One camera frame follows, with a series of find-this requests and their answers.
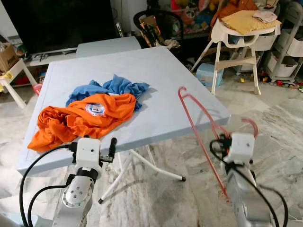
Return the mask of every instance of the table top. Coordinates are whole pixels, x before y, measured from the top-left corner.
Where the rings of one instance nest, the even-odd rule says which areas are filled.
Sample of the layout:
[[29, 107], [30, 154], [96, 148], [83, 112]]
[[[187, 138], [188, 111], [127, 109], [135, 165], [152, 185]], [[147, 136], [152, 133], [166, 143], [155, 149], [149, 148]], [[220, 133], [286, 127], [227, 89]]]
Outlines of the table top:
[[76, 56], [77, 58], [82, 58], [139, 49], [141, 49], [141, 46], [137, 39], [134, 36], [128, 36], [117, 39], [107, 39], [79, 44], [77, 47]]
[[[116, 151], [119, 152], [191, 133], [191, 125], [178, 97], [181, 86], [208, 109], [218, 124], [226, 124], [230, 118], [229, 111], [165, 47], [55, 61], [48, 67], [23, 141], [17, 163], [20, 173], [24, 173], [39, 156], [27, 149], [27, 145], [38, 130], [36, 123], [40, 111], [49, 105], [64, 107], [75, 87], [88, 84], [92, 79], [102, 84], [112, 79], [113, 74], [133, 83], [146, 82], [150, 88], [139, 99], [143, 105], [141, 110], [101, 138], [102, 153], [108, 152], [112, 137], [118, 140]], [[197, 128], [210, 128], [208, 118], [199, 107], [190, 99], [185, 103]], [[58, 150], [42, 158], [31, 173], [67, 166], [71, 161], [71, 152]]]

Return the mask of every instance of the shirt logo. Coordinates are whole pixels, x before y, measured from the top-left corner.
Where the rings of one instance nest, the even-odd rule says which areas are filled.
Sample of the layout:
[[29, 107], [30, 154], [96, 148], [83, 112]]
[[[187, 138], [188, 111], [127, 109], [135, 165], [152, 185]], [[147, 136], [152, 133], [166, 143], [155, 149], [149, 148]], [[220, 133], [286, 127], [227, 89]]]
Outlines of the shirt logo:
[[104, 115], [105, 108], [101, 104], [87, 104], [85, 110], [94, 117]]

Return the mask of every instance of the tiled floor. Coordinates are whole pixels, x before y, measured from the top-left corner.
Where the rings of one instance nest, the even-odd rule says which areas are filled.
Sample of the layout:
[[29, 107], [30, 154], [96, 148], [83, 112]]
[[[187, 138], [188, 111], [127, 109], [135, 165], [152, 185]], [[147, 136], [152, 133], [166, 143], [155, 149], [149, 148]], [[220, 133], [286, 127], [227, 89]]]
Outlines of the tiled floor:
[[[253, 169], [258, 183], [276, 188], [289, 207], [303, 213], [303, 94], [269, 84], [260, 84], [260, 89], [262, 94], [256, 96], [252, 93], [253, 82], [242, 84], [232, 76], [224, 80], [216, 90], [216, 97], [232, 113], [226, 128], [252, 132], [241, 117], [257, 122], [259, 136]], [[14, 165], [36, 102], [31, 88], [19, 88], [18, 92], [29, 102], [25, 110], [20, 110], [9, 95], [0, 95], [0, 212], [19, 211], [21, 175]], [[208, 147], [213, 139], [211, 131], [201, 132], [201, 136]], [[150, 149], [158, 167], [185, 175], [186, 182], [156, 174], [134, 159], [114, 194], [100, 205], [100, 196], [119, 174], [116, 158], [114, 163], [104, 165], [104, 173], [96, 184], [88, 227], [236, 226], [233, 209], [220, 192], [193, 134], [151, 144]], [[138, 151], [148, 157], [146, 148]], [[63, 183], [72, 171], [72, 166], [63, 167], [28, 178], [25, 206], [36, 191]], [[49, 191], [39, 196], [33, 213], [52, 219], [58, 193]], [[265, 195], [282, 221], [282, 202], [274, 194], [265, 192]]]

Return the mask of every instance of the blue box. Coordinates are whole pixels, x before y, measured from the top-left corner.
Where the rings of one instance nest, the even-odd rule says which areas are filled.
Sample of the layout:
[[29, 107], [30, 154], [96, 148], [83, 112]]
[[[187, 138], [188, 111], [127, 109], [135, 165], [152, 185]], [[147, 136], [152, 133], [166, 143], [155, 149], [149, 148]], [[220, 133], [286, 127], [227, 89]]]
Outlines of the blue box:
[[[221, 82], [223, 80], [223, 72], [224, 69], [218, 70], [216, 87], [219, 87], [221, 85]], [[214, 65], [201, 64], [197, 69], [196, 77], [204, 86], [211, 87], [213, 85]]]

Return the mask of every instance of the blue cloth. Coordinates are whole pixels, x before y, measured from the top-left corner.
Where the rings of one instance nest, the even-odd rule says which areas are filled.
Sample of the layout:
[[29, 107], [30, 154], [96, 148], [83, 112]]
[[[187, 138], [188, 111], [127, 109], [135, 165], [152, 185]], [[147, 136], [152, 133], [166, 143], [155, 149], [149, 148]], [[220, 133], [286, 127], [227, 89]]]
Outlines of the blue cloth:
[[[142, 93], [147, 91], [148, 87], [149, 85], [146, 83], [132, 83], [131, 81], [115, 74], [113, 79], [104, 83], [103, 86], [101, 86], [98, 82], [91, 80], [88, 85], [76, 87], [70, 94], [70, 98], [67, 100], [65, 106], [67, 107], [74, 101], [82, 100], [94, 94], [102, 93], [115, 93], [118, 95], [129, 93], [135, 96], [135, 98], [138, 100]], [[138, 103], [137, 101], [134, 110], [140, 110], [141, 106], [142, 104]]]

